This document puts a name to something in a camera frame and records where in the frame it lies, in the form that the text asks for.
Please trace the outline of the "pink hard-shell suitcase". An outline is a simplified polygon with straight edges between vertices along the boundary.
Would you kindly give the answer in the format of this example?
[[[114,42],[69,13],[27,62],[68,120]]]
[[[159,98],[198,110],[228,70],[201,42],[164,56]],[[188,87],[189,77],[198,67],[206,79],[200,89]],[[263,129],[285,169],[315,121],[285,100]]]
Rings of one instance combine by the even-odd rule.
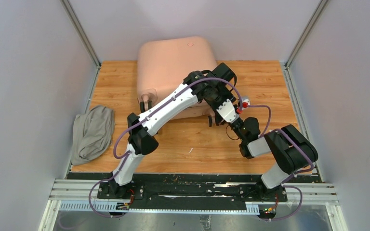
[[[137,58],[137,98],[143,113],[156,106],[193,71],[217,66],[210,43],[192,36],[144,43]]]

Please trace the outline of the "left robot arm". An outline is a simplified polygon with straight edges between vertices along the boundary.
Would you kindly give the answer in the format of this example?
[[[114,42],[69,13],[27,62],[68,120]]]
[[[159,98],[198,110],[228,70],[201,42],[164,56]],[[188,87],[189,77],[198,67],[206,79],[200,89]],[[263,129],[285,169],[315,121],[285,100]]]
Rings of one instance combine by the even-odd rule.
[[[128,128],[118,137],[118,141],[128,134],[126,152],[118,156],[116,147],[113,154],[120,159],[118,167],[112,172],[108,184],[110,193],[117,199],[128,194],[128,185],[143,157],[154,152],[159,143],[155,134],[171,119],[186,108],[205,101],[220,120],[233,123],[238,119],[233,105],[235,97],[227,88],[235,86],[231,80],[235,73],[224,63],[212,71],[191,72],[183,82],[157,105],[142,112],[127,117]]]

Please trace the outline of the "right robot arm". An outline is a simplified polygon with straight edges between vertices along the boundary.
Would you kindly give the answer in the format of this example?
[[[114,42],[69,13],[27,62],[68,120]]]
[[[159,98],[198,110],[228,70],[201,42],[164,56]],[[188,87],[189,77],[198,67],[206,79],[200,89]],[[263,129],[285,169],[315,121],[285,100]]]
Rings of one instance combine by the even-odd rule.
[[[239,150],[243,157],[252,159],[271,153],[275,164],[261,175],[246,197],[268,201],[280,186],[305,168],[311,171],[318,160],[314,145],[292,124],[260,134],[257,118],[240,118],[228,123],[240,140]]]

